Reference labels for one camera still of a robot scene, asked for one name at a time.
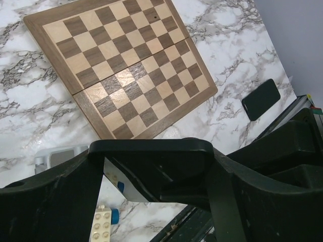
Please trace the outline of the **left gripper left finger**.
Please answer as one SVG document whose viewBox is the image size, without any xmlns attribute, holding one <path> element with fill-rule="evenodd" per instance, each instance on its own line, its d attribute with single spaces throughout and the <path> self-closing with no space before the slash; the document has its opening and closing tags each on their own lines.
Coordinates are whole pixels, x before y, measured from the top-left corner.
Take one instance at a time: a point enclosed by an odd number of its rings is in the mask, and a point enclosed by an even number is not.
<svg viewBox="0 0 323 242">
<path fill-rule="evenodd" d="M 1 241 L 89 241 L 104 156 L 87 151 L 1 189 Z"/>
</svg>

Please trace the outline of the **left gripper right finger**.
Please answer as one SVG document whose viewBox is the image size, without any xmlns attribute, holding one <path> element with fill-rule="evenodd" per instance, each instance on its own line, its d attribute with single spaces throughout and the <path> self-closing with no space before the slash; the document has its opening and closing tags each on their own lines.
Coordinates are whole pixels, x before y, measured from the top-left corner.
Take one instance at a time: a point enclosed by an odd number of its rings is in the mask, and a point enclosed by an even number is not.
<svg viewBox="0 0 323 242">
<path fill-rule="evenodd" d="M 132 202 L 192 205 L 212 215 L 217 241 L 322 241 L 322 166 L 264 172 L 196 139 L 98 140 L 90 157 Z"/>
</svg>

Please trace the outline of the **black phone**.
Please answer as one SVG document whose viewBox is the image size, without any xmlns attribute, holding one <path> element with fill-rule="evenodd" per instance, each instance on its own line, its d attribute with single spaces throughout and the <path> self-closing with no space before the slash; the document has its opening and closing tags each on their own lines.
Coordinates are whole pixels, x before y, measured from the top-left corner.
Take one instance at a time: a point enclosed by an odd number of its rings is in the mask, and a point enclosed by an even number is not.
<svg viewBox="0 0 323 242">
<path fill-rule="evenodd" d="M 268 79 L 242 99 L 242 106 L 251 121 L 257 120 L 281 98 L 273 79 Z"/>
</svg>

